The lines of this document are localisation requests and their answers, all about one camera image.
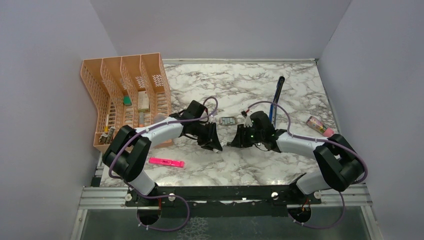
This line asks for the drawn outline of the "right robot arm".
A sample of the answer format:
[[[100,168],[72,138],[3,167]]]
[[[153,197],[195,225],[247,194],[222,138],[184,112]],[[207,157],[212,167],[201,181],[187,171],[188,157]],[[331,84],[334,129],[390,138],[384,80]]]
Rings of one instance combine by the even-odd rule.
[[[366,173],[364,165],[340,134],[329,138],[291,135],[286,129],[276,129],[263,111],[249,117],[251,125],[237,125],[234,139],[227,144],[229,147],[249,148],[261,144],[268,151],[297,154],[317,162],[318,171],[305,173],[289,185],[289,199],[296,204],[321,190],[343,192]]]

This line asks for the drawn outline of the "staple tray with staples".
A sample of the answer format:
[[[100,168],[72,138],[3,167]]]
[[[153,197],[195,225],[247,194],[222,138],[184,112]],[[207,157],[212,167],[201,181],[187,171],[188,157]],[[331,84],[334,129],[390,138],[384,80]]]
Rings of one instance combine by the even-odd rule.
[[[223,126],[233,126],[237,125],[237,118],[234,116],[225,116],[220,118],[220,124]]]

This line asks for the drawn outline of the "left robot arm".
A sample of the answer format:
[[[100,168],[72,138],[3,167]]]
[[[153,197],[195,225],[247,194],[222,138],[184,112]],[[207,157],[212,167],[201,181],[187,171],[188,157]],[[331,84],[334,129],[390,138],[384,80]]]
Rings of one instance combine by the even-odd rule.
[[[156,183],[144,171],[151,148],[168,140],[193,136],[201,148],[222,151],[216,123],[204,122],[216,111],[210,110],[204,115],[206,110],[205,105],[193,100],[186,109],[158,123],[141,128],[122,126],[102,156],[102,162],[109,168],[109,176],[123,180],[138,191],[138,199],[144,205],[155,203]]]

